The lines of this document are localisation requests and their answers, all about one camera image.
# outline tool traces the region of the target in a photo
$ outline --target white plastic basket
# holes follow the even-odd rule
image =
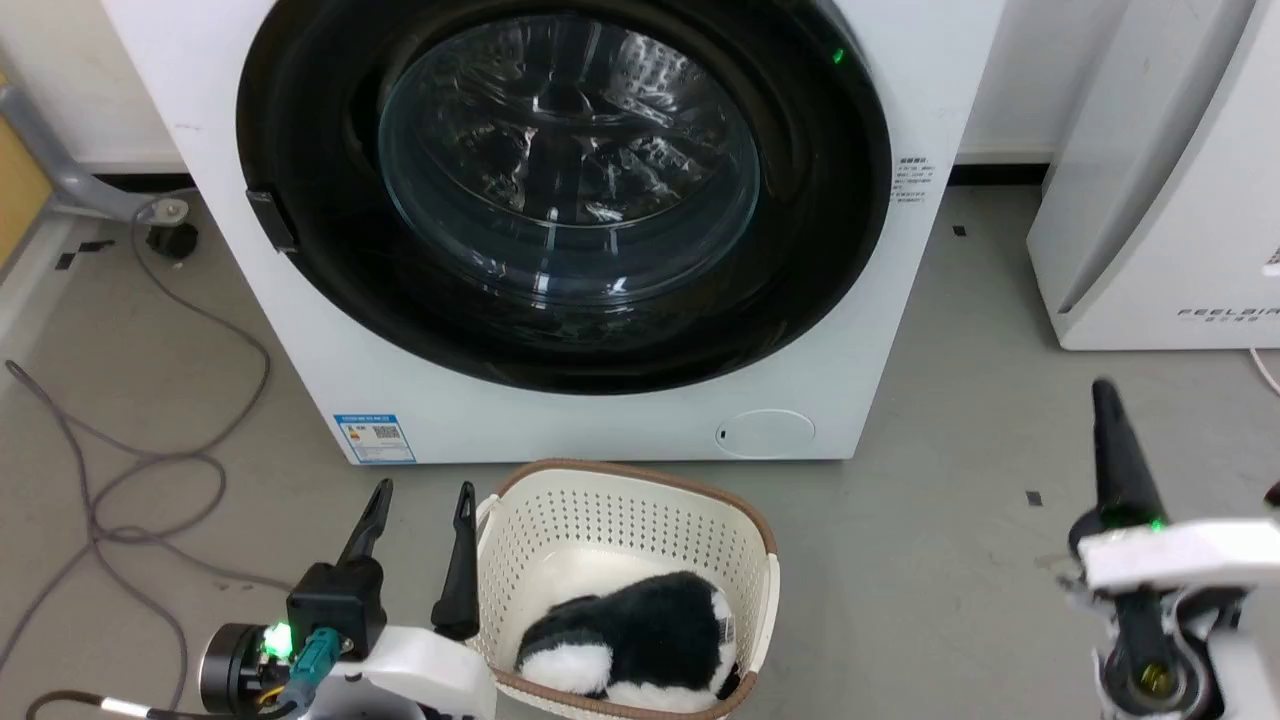
[[[544,460],[525,465],[476,509],[480,634],[502,692],[562,717],[712,720],[727,717],[755,685],[778,611],[773,532],[745,501],[652,470]],[[696,714],[657,712],[588,700],[512,674],[525,630],[553,605],[646,577],[694,570],[728,597],[741,684]]]

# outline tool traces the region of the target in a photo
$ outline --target metal stand leg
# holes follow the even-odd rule
[[[137,222],[150,225],[179,225],[189,206],[179,199],[124,192],[95,178],[67,151],[31,99],[13,85],[0,85],[0,117],[9,120],[23,145],[44,168],[54,186],[50,208],[60,213],[106,218],[128,223],[143,204]]]

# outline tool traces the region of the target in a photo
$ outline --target gray cable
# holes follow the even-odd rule
[[[45,603],[46,600],[49,600],[49,597],[54,593],[54,591],[56,591],[58,587],[67,579],[67,577],[79,564],[79,561],[83,560],[84,556],[92,556],[95,562],[97,562],[97,565],[108,574],[108,577],[111,578],[111,580],[115,582],[116,585],[120,587],[120,589],[123,589],[125,593],[133,597],[133,600],[143,605],[147,610],[160,616],[160,619],[164,620],[165,624],[168,624],[169,628],[173,630],[173,634],[178,641],[179,660],[178,660],[178,682],[174,687],[173,697],[169,700],[169,710],[174,710],[178,707],[178,702],[182,700],[182,693],[187,685],[187,671],[191,665],[189,652],[187,650],[187,635],[186,633],[183,633],[182,625],[178,623],[178,619],[174,618],[172,612],[165,610],[165,607],[159,602],[156,602],[155,598],[150,597],[147,593],[138,589],[136,585],[124,579],[124,577],[122,577],[120,573],[106,560],[106,557],[102,555],[104,542],[125,544],[125,546],[136,546],[136,544],[159,546],[175,555],[183,562],[198,568],[212,575],[220,575],[223,578],[228,578],[232,580],[268,585],[282,589],[284,592],[288,592],[292,588],[289,583],[284,583],[271,578],[262,578],[250,573],[242,573],[238,570],[219,568],[204,560],[192,557],[191,555],[183,552],[182,550],[179,550],[178,547],[175,547],[173,543],[169,542],[169,538],[200,524],[206,518],[209,518],[209,515],[212,514],[214,510],[218,509],[219,503],[223,500],[223,496],[227,493],[227,469],[223,466],[220,461],[218,461],[216,457],[210,455],[210,451],[218,447],[233,432],[236,432],[236,429],[239,428],[239,425],[244,421],[244,419],[253,410],[253,407],[257,406],[259,400],[261,400],[262,393],[266,391],[268,380],[271,377],[271,355],[270,352],[268,352],[266,346],[264,346],[256,337],[250,334],[248,331],[236,325],[229,320],[219,318],[218,315],[214,315],[209,310],[205,310],[204,307],[200,307],[175,295],[160,281],[159,277],[156,277],[156,274],[151,270],[151,268],[147,266],[146,261],[142,259],[142,252],[138,250],[138,232],[137,232],[138,218],[142,215],[142,213],[146,209],[151,208],[151,205],[157,200],[177,197],[180,195],[193,195],[193,193],[196,193],[196,188],[179,190],[175,192],[161,195],[154,200],[148,200],[145,205],[141,205],[137,209],[137,211],[133,213],[133,217],[129,219],[127,243],[131,251],[133,252],[133,258],[137,260],[138,266],[142,269],[143,274],[146,274],[146,277],[160,290],[160,292],[163,292],[166,297],[169,297],[178,305],[182,305],[187,310],[191,310],[196,315],[200,315],[206,320],[221,325],[224,329],[239,337],[242,341],[244,341],[244,343],[252,347],[262,357],[262,375],[259,379],[257,386],[253,388],[253,392],[250,395],[248,401],[244,402],[244,406],[241,409],[241,411],[237,413],[236,416],[232,419],[232,421],[228,423],[212,438],[210,438],[204,443],[200,443],[198,446],[191,450],[164,452],[164,451],[152,451],[152,450],[133,447],[116,438],[113,438],[111,436],[95,428],[90,423],[72,415],[70,413],[64,410],[60,405],[58,405],[58,401],[50,397],[50,395],[45,391],[45,388],[41,387],[40,383],[37,383],[31,375],[28,375],[27,372],[23,370],[20,365],[14,363],[13,360],[5,360],[5,369],[8,369],[9,373],[18,379],[18,383],[20,383],[24,388],[27,388],[33,396],[36,396],[36,400],[44,404],[45,409],[49,410],[50,416],[58,424],[58,429],[61,432],[63,438],[67,441],[67,446],[70,448],[72,455],[76,459],[76,471],[79,483],[81,503],[84,511],[84,525],[88,537],[87,541],[84,542],[84,546],[81,547],[78,551],[76,551],[76,553],[56,573],[54,573],[54,577],[49,580],[49,583],[46,583],[45,587],[42,587],[40,592],[36,593],[35,600],[31,601],[31,603],[27,606],[27,609],[22,612],[20,618],[18,619],[18,624],[14,626],[13,633],[10,633],[4,646],[0,647],[0,678],[4,678],[3,670],[5,665],[9,662],[9,657],[13,655],[13,650],[18,644],[18,641],[22,638],[22,634],[27,629],[27,625],[31,623],[31,619],[35,618],[40,607]],[[73,428],[78,428],[79,430],[88,433],[90,436],[105,442],[106,445],[110,445],[111,447],[115,447],[116,450],[128,452],[129,455],[133,455],[137,460],[127,470],[108,480],[106,484],[104,484],[95,493],[90,491],[88,469],[84,464],[84,452],[81,448],[79,441],[77,439]],[[111,491],[116,489],[118,487],[129,482],[131,479],[138,477],[138,474],[145,470],[148,470],[151,468],[160,468],[164,465],[173,465],[178,462],[202,462],[212,468],[214,471],[218,474],[216,492],[214,493],[212,500],[210,500],[204,507],[197,510],[189,518],[179,520],[174,525],[160,530],[150,530],[146,528],[140,528],[137,525],[122,525],[115,528],[106,528],[102,525],[102,523],[97,516],[99,506],[102,503],[102,498],[110,495]]]

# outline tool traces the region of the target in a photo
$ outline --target baseboard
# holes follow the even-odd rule
[[[992,186],[992,184],[1044,184],[1048,163],[955,165],[947,187],[954,186]]]
[[[147,195],[196,187],[196,181],[187,173],[110,173],[95,177],[125,192]]]

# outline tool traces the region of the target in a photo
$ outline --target green indicator light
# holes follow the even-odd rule
[[[262,633],[262,650],[271,657],[288,660],[293,655],[293,630],[285,623],[276,623]]]

